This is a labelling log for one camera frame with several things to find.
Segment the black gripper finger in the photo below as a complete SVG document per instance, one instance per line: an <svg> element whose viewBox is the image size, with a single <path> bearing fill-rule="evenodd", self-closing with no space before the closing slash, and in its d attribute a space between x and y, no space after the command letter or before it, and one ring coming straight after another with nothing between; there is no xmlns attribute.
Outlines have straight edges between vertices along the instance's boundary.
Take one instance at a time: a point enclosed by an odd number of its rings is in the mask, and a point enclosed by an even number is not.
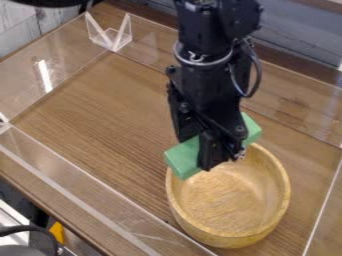
<svg viewBox="0 0 342 256"><path fill-rule="evenodd" d="M173 83L166 84L166 100L176 139L182 143L198 134L200 125L192 107Z"/></svg>
<svg viewBox="0 0 342 256"><path fill-rule="evenodd" d="M235 161L245 148L243 145L245 139L245 132L228 136L212 130L204 130L198 134L197 167L209 171L218 164L229 160Z"/></svg>

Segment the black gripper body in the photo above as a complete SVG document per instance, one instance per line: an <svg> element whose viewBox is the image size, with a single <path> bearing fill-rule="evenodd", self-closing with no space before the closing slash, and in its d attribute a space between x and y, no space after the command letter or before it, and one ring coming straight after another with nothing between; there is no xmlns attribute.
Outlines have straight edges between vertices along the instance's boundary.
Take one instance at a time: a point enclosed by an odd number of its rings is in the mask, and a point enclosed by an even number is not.
<svg viewBox="0 0 342 256"><path fill-rule="evenodd" d="M240 101L259 89L261 67L251 49L233 49L218 57L190 51L174 51L177 66L168 66L165 74L188 101L200 132L212 130L236 136L248 129L243 121Z"/></svg>

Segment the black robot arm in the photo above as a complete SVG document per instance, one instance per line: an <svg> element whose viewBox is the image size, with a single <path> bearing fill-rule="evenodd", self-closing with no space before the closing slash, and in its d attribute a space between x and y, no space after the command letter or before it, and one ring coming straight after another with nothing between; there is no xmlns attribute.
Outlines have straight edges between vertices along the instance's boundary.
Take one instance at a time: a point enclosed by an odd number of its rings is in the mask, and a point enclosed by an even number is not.
<svg viewBox="0 0 342 256"><path fill-rule="evenodd" d="M245 149L240 101L253 96L261 71L249 35L259 28L257 0L172 0L177 17L174 65L165 68L172 126L178 142L194 138L194 167L210 170Z"/></svg>

